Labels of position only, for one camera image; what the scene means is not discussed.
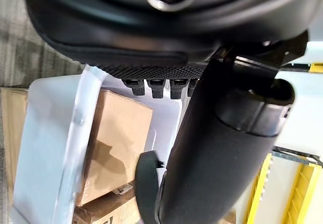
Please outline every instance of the brown cardboard box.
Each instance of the brown cardboard box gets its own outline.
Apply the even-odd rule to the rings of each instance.
[[[134,189],[124,195],[110,192],[75,207],[73,224],[136,224],[139,219]]]
[[[1,94],[12,201],[27,91],[2,88]],[[108,90],[100,92],[84,164],[84,188],[78,195],[79,206],[134,180],[137,159],[144,150],[151,117],[152,109],[134,100]]]
[[[27,90],[2,88],[1,99],[9,203],[12,205],[21,136],[26,117]]]
[[[84,188],[77,206],[134,180],[151,117],[152,109],[101,90],[84,166]]]

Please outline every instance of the black plastic tab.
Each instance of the black plastic tab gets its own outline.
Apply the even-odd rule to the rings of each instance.
[[[197,86],[198,79],[191,79],[188,84],[187,96],[192,97],[195,87]]]
[[[164,96],[165,79],[147,79],[148,86],[151,88],[152,98],[162,99]]]
[[[145,95],[145,84],[143,79],[125,79],[122,82],[129,88],[132,89],[132,92],[136,96]]]
[[[181,99],[182,90],[188,85],[188,79],[172,79],[171,84],[171,99]]]

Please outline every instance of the black plastic cover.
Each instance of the black plastic cover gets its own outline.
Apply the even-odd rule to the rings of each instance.
[[[133,54],[134,61],[138,54],[151,55],[149,67],[184,63],[194,68],[223,42],[292,38],[307,29],[320,3],[223,1],[178,13],[139,9],[126,0],[26,0],[26,4],[37,31],[55,49],[82,63],[92,60],[109,72],[111,65],[131,67],[135,63],[123,57],[123,50]],[[163,53],[170,57],[158,59]],[[179,55],[184,61],[174,60]]]

